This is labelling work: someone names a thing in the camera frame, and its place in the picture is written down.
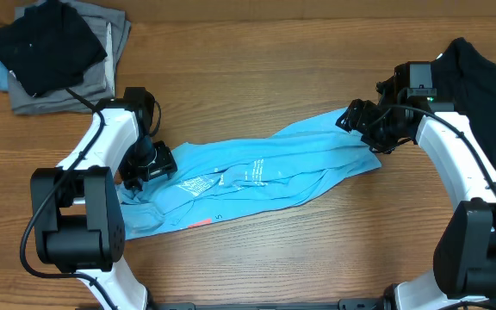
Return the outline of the light blue t-shirt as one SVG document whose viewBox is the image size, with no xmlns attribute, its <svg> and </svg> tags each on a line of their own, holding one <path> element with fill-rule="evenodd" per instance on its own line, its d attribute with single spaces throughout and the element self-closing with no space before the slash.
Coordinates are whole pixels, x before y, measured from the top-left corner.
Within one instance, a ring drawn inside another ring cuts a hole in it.
<svg viewBox="0 0 496 310">
<path fill-rule="evenodd" d="M 299 206 L 380 168 L 359 133 L 336 126 L 342 113 L 297 121 L 269 138 L 178 146 L 171 177 L 140 190 L 118 186 L 127 239 Z"/>
</svg>

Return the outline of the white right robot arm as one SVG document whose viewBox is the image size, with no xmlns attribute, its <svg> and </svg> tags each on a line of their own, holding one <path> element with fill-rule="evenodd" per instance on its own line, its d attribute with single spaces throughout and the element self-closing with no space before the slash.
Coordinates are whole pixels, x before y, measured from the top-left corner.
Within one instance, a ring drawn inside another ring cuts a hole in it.
<svg viewBox="0 0 496 310">
<path fill-rule="evenodd" d="M 431 270 L 393 284 L 377 299 L 346 299 L 341 309 L 496 309 L 496 170 L 473 136 L 468 117 L 438 95 L 431 63 L 398 65 L 376 85 L 378 103 L 356 99 L 336 125 L 357 131 L 373 153 L 412 142 L 425 151 L 454 213 Z"/>
</svg>

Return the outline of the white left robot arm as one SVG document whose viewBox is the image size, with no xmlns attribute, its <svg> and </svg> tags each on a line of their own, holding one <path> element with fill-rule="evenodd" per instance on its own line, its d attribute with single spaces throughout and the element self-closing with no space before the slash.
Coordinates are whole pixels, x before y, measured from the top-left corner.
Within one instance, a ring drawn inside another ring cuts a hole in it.
<svg viewBox="0 0 496 310">
<path fill-rule="evenodd" d="M 92 123 L 71 154 L 30 179 L 33 215 L 22 235 L 23 269 L 45 279 L 78 279 L 102 309 L 154 309 L 150 290 L 124 258 L 126 228 L 115 178 L 126 189 L 171 177 L 177 164 L 170 148 L 153 141 L 161 108 L 143 87 L 121 98 L 92 104 Z"/>
</svg>

